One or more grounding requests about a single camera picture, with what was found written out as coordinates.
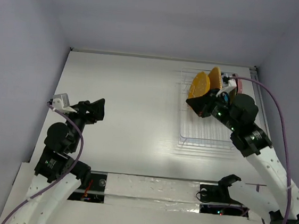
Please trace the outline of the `yellow polka dot plate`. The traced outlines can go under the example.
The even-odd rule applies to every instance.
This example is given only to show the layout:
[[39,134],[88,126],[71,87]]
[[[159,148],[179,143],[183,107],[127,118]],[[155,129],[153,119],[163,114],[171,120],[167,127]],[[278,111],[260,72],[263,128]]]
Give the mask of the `yellow polka dot plate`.
[[197,98],[205,95],[210,90],[210,79],[205,72],[199,72],[193,79],[189,92],[188,98]]

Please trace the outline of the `square woven bamboo tray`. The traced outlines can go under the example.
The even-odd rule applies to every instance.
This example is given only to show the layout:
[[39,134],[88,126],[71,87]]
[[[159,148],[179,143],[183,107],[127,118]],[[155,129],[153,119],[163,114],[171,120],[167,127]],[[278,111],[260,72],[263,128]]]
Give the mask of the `square woven bamboo tray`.
[[209,72],[209,80],[210,90],[223,88],[221,70],[219,67],[214,67],[211,72]]

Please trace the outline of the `pink polka dot plate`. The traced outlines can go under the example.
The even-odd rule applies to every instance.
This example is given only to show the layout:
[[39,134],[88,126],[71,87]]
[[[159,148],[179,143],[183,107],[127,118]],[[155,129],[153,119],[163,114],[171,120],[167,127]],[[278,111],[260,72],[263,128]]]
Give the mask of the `pink polka dot plate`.
[[236,80],[236,94],[241,94],[243,92],[243,83],[241,79],[235,79]]

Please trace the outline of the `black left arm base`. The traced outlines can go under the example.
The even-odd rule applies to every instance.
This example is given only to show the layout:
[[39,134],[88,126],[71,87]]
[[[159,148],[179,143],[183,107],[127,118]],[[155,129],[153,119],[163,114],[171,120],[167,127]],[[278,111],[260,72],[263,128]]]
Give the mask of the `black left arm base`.
[[80,186],[69,197],[68,200],[89,203],[104,203],[105,187],[107,184],[107,173],[92,172],[88,183]]

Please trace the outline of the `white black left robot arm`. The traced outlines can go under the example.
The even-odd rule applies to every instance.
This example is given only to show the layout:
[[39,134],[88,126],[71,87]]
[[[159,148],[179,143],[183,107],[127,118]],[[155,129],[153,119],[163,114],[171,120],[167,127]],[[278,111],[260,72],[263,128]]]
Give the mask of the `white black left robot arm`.
[[47,106],[65,121],[48,128],[25,198],[3,224],[47,224],[64,201],[90,181],[90,166],[79,160],[84,151],[82,132],[86,125],[104,119],[105,99],[70,105],[63,93],[54,95]]

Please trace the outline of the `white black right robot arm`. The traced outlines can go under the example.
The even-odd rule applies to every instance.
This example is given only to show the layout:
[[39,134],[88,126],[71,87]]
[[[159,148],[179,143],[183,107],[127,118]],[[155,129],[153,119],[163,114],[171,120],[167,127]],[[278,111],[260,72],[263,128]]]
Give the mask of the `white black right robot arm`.
[[217,197],[241,202],[262,218],[263,224],[299,224],[299,188],[289,177],[267,134],[255,124],[258,107],[252,97],[237,94],[225,101],[218,90],[186,99],[200,117],[213,116],[230,131],[232,144],[259,173],[275,202],[262,197],[236,175],[219,180]]

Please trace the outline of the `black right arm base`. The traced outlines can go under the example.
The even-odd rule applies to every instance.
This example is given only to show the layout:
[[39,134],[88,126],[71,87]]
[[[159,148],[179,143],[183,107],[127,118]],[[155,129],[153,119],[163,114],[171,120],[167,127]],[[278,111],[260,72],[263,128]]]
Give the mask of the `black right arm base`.
[[249,209],[242,203],[232,200],[227,191],[217,184],[200,183],[200,188],[195,196],[200,203],[200,213],[246,219],[249,217]]

